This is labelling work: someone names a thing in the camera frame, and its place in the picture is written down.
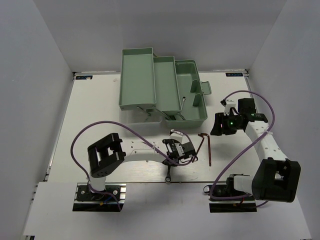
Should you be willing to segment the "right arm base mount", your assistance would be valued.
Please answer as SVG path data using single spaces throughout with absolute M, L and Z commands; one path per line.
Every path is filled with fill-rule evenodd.
M 257 211 L 255 198 L 250 191 L 253 177 L 247 174 L 230 174 L 225 182 L 215 186 L 207 184 L 203 193 L 209 199 L 211 213 L 254 213 Z

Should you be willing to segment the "green cantilever toolbox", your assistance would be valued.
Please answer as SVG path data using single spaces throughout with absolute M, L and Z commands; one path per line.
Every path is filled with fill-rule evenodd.
M 169 128 L 199 128 L 208 118 L 205 96 L 211 93 L 193 59 L 158 56 L 151 47 L 122 50 L 120 111 L 157 113 Z

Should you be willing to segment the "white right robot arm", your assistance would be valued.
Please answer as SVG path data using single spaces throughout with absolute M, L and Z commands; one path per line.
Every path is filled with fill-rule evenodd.
M 291 203 L 296 197 L 301 166 L 291 161 L 279 148 L 271 133 L 267 117 L 256 110 L 253 98 L 238 102 L 221 101 L 224 111 L 215 114 L 212 136 L 234 135 L 242 130 L 251 140 L 247 148 L 254 148 L 259 167 L 254 175 L 231 174 L 224 190 L 214 183 L 209 196 L 216 201 L 237 200 L 248 196 L 255 200 Z

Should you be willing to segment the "large silver ratchet wrench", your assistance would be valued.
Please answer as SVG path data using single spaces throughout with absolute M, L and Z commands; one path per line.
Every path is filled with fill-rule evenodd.
M 166 176 L 165 176 L 166 183 L 170 183 L 172 181 L 171 168 L 174 168 L 174 166 L 167 166 L 167 172 L 166 172 Z

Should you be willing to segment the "clear plastic toolbox lid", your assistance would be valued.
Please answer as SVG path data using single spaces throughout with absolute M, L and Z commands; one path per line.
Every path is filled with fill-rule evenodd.
M 122 124 L 139 133 L 141 136 L 156 135 L 161 128 L 163 117 L 155 112 L 147 113 L 135 109 L 120 111 L 119 120 Z

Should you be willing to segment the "long brown hex key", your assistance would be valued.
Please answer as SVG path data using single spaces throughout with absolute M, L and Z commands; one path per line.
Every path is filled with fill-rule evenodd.
M 211 167 L 212 166 L 212 151 L 211 151 L 211 139 L 210 135 L 207 133 L 200 133 L 204 135 L 204 139 L 207 138 L 207 148 L 208 148 L 208 164 Z

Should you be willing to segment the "short brown hex key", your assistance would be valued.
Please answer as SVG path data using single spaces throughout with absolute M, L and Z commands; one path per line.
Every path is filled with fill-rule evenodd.
M 199 153 L 199 151 L 200 151 L 200 149 L 201 149 L 201 147 L 202 147 L 202 145 L 203 145 L 203 143 L 205 141 L 205 137 L 204 137 L 204 135 L 202 133 L 198 134 L 198 136 L 201 137 L 201 142 L 200 142 L 200 144 L 199 144 L 199 146 L 198 146 L 198 148 L 197 148 L 197 150 L 195 152 L 195 156 L 192 158 L 192 161 L 191 161 L 192 163 L 194 163 L 194 162 L 196 162 L 198 160 L 198 153 Z

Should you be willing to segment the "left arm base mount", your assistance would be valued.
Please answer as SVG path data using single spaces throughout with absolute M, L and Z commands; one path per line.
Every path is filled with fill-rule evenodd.
M 104 212 L 119 213 L 124 206 L 126 198 L 125 183 L 111 183 L 105 185 L 105 191 L 113 194 L 115 199 L 108 194 L 92 192 L 86 183 L 78 183 L 74 196 L 73 212 Z

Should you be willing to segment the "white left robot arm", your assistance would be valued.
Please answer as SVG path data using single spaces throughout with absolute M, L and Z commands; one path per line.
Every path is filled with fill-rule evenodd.
M 127 162 L 156 162 L 165 166 L 176 167 L 193 160 L 197 151 L 191 141 L 183 143 L 183 133 L 173 131 L 169 138 L 147 144 L 137 139 L 122 146 L 118 133 L 111 133 L 87 148 L 89 160 L 90 184 L 88 193 L 99 200 L 105 196 L 106 177 L 121 164 Z

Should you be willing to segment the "small silver ratchet wrench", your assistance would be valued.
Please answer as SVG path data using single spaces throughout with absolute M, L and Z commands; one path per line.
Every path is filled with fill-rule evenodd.
M 184 109 L 184 105 L 185 105 L 186 99 L 187 99 L 187 98 L 186 98 L 185 96 L 182 97 L 182 101 L 181 101 L 181 111 L 183 111 L 183 109 Z

